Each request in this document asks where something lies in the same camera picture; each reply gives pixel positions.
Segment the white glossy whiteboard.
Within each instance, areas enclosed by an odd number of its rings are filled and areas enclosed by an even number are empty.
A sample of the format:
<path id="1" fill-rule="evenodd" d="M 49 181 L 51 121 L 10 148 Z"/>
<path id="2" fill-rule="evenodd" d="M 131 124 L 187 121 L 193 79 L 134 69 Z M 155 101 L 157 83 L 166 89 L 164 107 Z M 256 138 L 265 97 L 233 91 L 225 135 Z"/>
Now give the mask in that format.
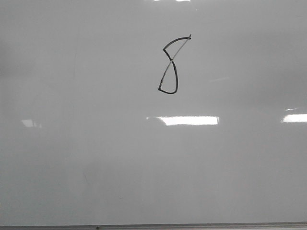
<path id="1" fill-rule="evenodd" d="M 306 219 L 306 1 L 1 1 L 1 225 Z"/>

